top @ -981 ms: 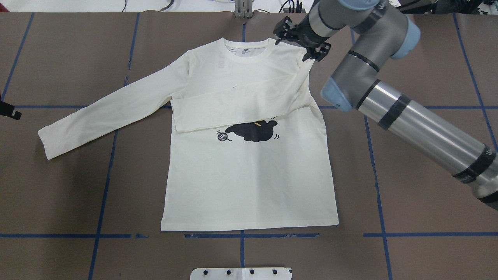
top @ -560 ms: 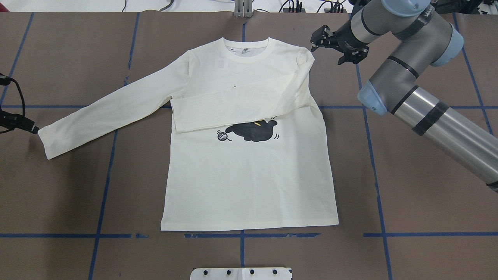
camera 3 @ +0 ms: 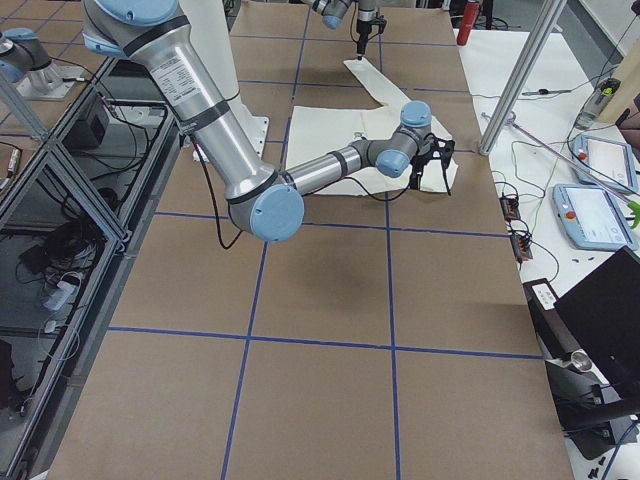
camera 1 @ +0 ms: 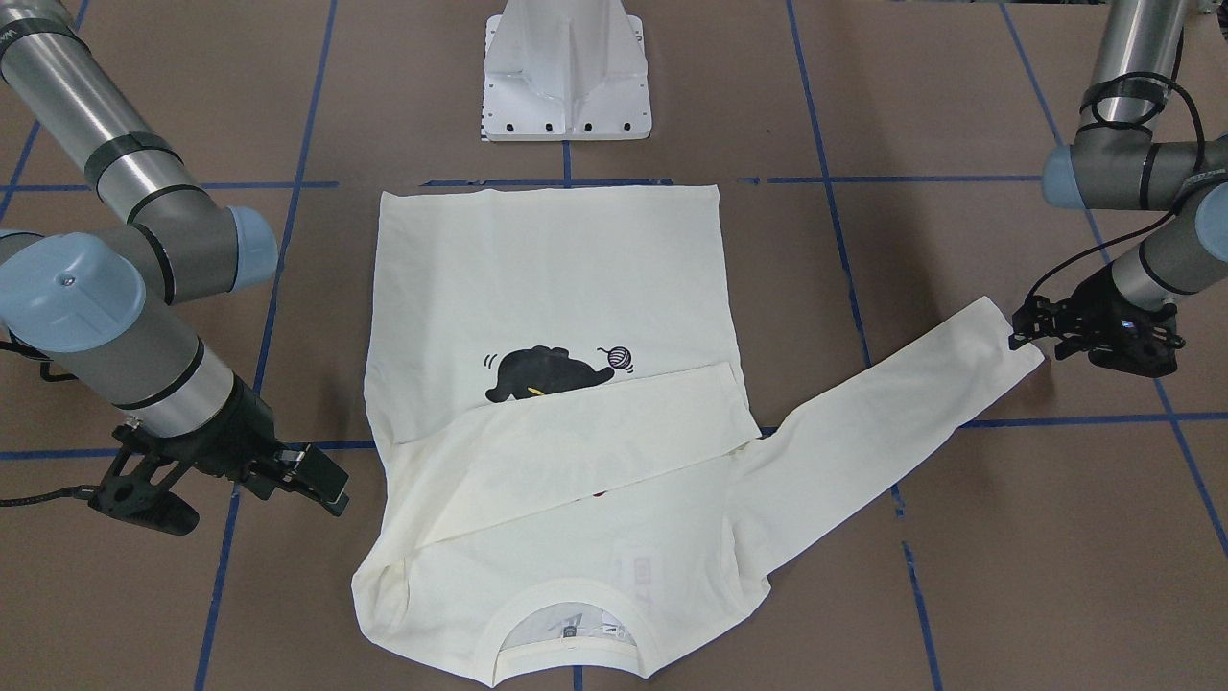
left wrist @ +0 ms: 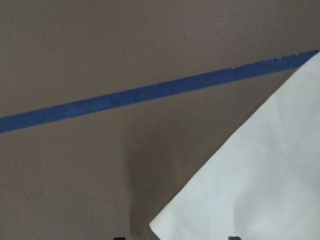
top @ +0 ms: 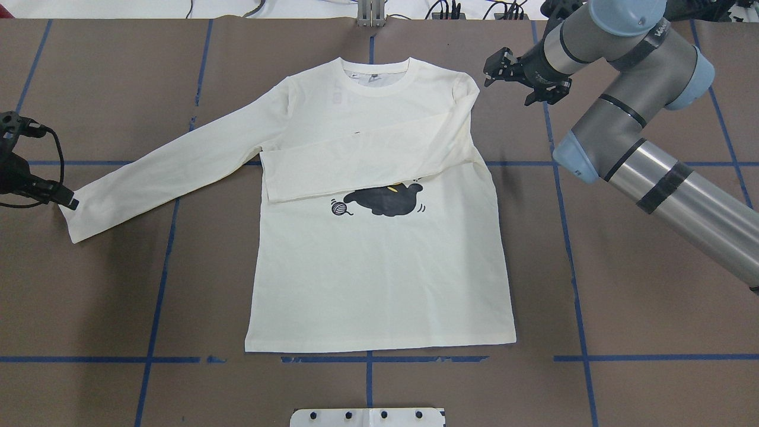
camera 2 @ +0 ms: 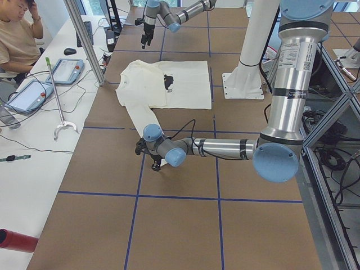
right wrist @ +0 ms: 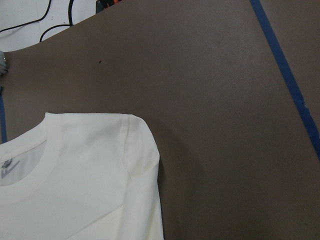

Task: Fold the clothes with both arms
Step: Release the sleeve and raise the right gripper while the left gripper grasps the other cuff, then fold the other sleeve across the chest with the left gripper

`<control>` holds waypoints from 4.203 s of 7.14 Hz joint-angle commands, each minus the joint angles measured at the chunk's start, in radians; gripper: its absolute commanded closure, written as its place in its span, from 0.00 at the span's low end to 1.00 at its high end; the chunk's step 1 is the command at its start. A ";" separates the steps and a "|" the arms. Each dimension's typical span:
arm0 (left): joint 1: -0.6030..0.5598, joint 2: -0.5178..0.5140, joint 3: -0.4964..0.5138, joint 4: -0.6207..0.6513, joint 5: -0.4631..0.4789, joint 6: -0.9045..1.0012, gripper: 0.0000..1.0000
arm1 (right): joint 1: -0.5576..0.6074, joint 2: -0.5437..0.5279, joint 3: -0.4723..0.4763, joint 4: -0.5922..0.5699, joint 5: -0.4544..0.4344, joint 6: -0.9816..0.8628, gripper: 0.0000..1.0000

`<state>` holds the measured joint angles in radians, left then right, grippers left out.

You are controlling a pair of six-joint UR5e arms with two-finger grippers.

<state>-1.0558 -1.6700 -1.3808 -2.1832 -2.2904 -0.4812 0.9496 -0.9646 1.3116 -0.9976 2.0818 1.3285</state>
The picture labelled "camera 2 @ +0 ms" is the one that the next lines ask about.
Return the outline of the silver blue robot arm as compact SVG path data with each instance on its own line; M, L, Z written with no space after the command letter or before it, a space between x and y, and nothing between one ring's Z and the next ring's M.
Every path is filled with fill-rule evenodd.
M333 1L255 1L238 66L223 74L224 95L260 96L262 58L271 36L271 21L279 21L280 54L275 60L271 111L267 126L255 140L187 137L175 140L157 124L149 124L137 151L149 154L153 169L161 162L177 167L187 155L225 160L251 160L256 172L271 182L296 175L303 147L300 123L312 77L317 46L329 33Z
M155 25L158 16L160 16L166 27L172 32L177 32L181 25L189 19L197 16L202 12L211 11L216 4L216 0L197 1L196 3L173 13L169 5L165 1L147 1L144 14L141 18L137 18L135 25L143 24L141 37L141 47L144 50L146 46L150 46L154 37Z

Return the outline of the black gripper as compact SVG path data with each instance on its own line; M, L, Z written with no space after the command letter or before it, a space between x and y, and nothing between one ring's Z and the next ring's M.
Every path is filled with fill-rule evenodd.
M154 24L144 23L143 26L144 35L141 37L142 49L145 49L146 45L151 45L151 37L154 34Z
M150 155L150 157L153 160L153 164L151 166L152 170L156 170L156 171L160 171L161 170L161 161L162 161L162 157L157 154L157 153L153 153L150 150L148 150L148 154Z

